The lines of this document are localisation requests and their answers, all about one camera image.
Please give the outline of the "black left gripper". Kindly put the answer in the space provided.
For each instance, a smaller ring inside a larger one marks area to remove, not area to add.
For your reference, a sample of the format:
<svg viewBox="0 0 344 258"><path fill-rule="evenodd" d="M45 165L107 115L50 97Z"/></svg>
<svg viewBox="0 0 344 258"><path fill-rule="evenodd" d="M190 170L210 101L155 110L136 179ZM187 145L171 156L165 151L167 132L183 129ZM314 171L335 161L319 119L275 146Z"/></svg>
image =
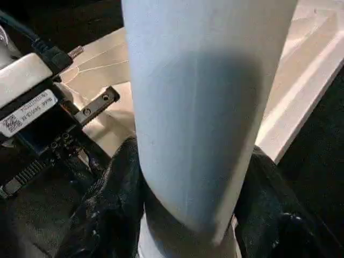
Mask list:
<svg viewBox="0 0 344 258"><path fill-rule="evenodd" d="M84 132L120 95L106 88L78 109L56 86L35 87L1 109L1 199L11 199L55 166L77 163L66 173L84 191L109 155Z"/></svg>

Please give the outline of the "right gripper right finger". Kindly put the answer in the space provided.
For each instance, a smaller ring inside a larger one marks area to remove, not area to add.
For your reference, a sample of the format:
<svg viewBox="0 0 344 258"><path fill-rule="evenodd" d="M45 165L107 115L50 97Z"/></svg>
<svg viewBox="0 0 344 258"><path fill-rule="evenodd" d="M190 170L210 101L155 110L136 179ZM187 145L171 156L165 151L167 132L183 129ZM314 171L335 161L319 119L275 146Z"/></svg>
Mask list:
<svg viewBox="0 0 344 258"><path fill-rule="evenodd" d="M273 160L254 147L234 209L242 257L343 257L343 245L308 211Z"/></svg>

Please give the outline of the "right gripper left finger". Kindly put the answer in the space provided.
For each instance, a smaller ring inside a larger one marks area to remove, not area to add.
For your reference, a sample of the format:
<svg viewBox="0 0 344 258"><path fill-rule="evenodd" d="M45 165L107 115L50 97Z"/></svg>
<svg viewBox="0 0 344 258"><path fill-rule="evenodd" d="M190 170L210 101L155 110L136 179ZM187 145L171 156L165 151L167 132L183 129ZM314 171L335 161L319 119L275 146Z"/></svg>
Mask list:
<svg viewBox="0 0 344 258"><path fill-rule="evenodd" d="M145 181L135 137L127 138L70 218L56 257L137 257Z"/></svg>

